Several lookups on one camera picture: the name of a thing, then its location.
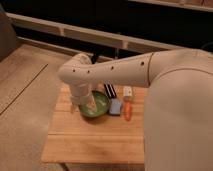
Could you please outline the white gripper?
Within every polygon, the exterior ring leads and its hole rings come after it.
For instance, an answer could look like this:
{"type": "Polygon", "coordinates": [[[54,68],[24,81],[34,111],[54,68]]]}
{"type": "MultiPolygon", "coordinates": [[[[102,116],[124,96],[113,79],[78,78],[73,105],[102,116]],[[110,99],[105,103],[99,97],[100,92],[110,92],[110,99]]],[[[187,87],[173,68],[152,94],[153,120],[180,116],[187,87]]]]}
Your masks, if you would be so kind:
{"type": "Polygon", "coordinates": [[[71,111],[74,112],[80,105],[86,105],[89,109],[97,110],[95,99],[92,95],[90,84],[70,85],[71,111]]]}

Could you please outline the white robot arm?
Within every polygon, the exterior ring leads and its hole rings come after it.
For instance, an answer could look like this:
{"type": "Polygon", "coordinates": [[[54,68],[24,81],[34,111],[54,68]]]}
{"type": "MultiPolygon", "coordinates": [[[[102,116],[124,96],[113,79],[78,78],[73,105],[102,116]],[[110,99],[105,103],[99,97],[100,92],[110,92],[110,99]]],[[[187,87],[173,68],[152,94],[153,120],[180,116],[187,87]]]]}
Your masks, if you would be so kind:
{"type": "Polygon", "coordinates": [[[93,64],[84,53],[59,69],[71,101],[92,84],[144,87],[146,171],[213,171],[213,53],[177,49],[93,64]]]}

